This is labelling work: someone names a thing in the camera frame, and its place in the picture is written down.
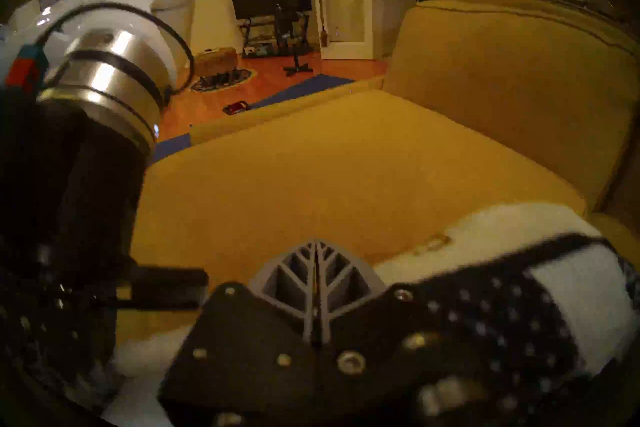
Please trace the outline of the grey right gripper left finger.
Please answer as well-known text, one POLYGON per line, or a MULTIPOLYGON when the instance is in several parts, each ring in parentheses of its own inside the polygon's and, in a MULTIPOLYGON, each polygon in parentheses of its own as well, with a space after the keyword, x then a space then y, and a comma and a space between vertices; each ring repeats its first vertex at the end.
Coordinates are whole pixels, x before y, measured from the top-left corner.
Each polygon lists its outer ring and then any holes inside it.
POLYGON ((318 425, 319 254, 303 244, 213 292, 158 394, 173 426, 318 425))

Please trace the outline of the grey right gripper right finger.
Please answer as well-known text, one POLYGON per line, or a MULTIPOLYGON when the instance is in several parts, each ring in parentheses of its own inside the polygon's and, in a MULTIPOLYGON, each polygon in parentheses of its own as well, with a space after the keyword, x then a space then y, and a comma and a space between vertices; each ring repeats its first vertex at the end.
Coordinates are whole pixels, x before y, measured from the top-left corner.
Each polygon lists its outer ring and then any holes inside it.
POLYGON ((384 284, 331 245, 315 247, 315 426, 484 426, 485 366, 445 330, 418 284, 384 284))

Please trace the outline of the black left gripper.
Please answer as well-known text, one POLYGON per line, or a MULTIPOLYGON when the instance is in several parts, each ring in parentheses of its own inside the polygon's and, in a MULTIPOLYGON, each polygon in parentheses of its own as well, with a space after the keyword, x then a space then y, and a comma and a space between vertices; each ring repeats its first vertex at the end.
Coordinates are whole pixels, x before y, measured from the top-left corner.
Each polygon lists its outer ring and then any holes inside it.
POLYGON ((1 96, 1 283, 16 292, 1 303, 18 328, 1 330, 1 348, 38 381, 91 377, 113 353, 117 310, 206 300, 201 268, 134 269, 144 173, 133 127, 110 108, 1 96))

